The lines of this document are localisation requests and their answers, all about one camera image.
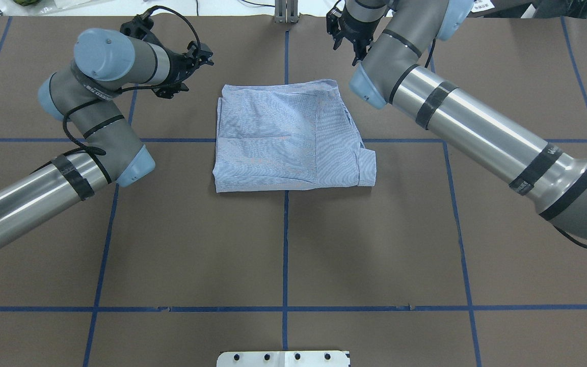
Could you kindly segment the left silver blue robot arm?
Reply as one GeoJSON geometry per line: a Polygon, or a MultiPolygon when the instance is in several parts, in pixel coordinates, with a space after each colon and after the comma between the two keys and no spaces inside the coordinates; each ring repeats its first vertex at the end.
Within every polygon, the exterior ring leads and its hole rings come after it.
{"type": "Polygon", "coordinates": [[[74,147],[0,191],[0,249],[105,186],[127,187],[151,173],[155,160],[115,99],[133,90],[172,98],[198,68],[214,64],[200,39],[177,53],[129,25],[84,30],[73,54],[40,86],[38,100],[74,147]]]}

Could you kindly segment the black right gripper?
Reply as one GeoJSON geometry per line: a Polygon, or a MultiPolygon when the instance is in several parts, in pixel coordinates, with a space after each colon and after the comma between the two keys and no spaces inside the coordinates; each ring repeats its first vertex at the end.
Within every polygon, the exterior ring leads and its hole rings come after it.
{"type": "Polygon", "coordinates": [[[338,9],[329,10],[326,14],[326,31],[333,39],[332,49],[337,50],[343,40],[351,42],[355,53],[352,66],[356,66],[367,56],[375,30],[386,14],[379,15],[373,21],[361,21],[351,13],[342,13],[338,9]]]}

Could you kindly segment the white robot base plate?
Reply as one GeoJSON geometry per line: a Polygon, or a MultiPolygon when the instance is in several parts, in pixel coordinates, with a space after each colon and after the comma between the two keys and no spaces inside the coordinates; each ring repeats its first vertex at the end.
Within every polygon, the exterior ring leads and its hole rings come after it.
{"type": "Polygon", "coordinates": [[[350,353],[341,350],[228,351],[217,366],[351,366],[350,353]]]}

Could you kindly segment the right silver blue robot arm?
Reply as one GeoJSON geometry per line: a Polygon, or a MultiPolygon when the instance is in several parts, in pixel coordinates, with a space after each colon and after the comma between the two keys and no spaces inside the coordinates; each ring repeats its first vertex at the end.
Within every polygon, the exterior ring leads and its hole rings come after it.
{"type": "Polygon", "coordinates": [[[472,1],[346,1],[326,15],[334,48],[352,43],[352,92],[376,109],[406,113],[529,198],[573,243],[587,240],[587,160],[481,102],[418,61],[434,40],[448,40],[472,1]]]}

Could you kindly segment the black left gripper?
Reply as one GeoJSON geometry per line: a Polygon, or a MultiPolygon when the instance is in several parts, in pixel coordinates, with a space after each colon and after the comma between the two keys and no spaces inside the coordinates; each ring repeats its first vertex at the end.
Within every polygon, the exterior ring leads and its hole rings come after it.
{"type": "Polygon", "coordinates": [[[168,49],[167,54],[170,72],[167,76],[167,84],[154,87],[154,94],[158,98],[172,99],[177,93],[189,92],[189,87],[184,81],[193,74],[193,67],[214,65],[212,60],[214,52],[205,43],[189,43],[187,51],[181,54],[168,49]]]}

